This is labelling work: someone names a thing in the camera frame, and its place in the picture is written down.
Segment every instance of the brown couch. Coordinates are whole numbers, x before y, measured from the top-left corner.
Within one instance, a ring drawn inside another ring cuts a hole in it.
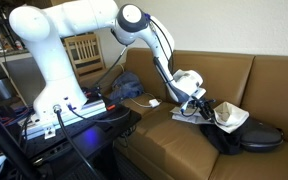
[[[175,51],[174,70],[196,70],[204,79],[206,98],[218,104],[227,101],[262,122],[284,131],[285,142],[268,153],[243,151],[223,155],[201,134],[199,126],[171,118],[170,110],[179,104],[168,95],[152,61],[149,49],[127,52],[124,69],[135,73],[147,93],[163,102],[156,108],[143,108],[130,99],[125,106],[142,114],[128,147],[116,143],[122,152],[151,179],[288,179],[288,57],[231,53]],[[122,73],[116,66],[101,82],[103,92]],[[90,81],[81,84],[89,85]],[[135,100],[148,105],[151,96]]]

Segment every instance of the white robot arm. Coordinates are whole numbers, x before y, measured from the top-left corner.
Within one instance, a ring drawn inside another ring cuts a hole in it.
[[[152,50],[157,70],[175,101],[186,106],[186,102],[205,93],[199,87],[203,80],[195,71],[170,73],[172,36],[156,18],[134,5],[118,9],[113,0],[79,0],[43,10],[21,6],[10,14],[10,24],[33,55],[46,81],[46,87],[34,101],[40,120],[56,120],[55,105],[60,105],[63,111],[69,111],[64,108],[68,104],[78,110],[87,101],[60,38],[102,28],[110,28],[123,45],[143,39]]]

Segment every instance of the white wall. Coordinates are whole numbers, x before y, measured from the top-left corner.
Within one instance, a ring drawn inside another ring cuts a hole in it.
[[[288,0],[115,0],[159,19],[177,50],[288,55]],[[107,66],[123,46],[109,30],[100,35]],[[139,40],[131,47],[147,47]]]

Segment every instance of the chair backrest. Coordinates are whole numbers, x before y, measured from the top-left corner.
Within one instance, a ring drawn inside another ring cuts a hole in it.
[[[90,73],[105,69],[96,34],[68,37],[64,42],[78,82]]]

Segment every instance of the blue cloth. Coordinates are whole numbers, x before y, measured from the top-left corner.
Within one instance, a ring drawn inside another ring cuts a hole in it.
[[[130,71],[125,71],[121,74],[112,84],[113,92],[110,95],[110,99],[117,98],[134,98],[144,92],[144,88],[139,78]]]

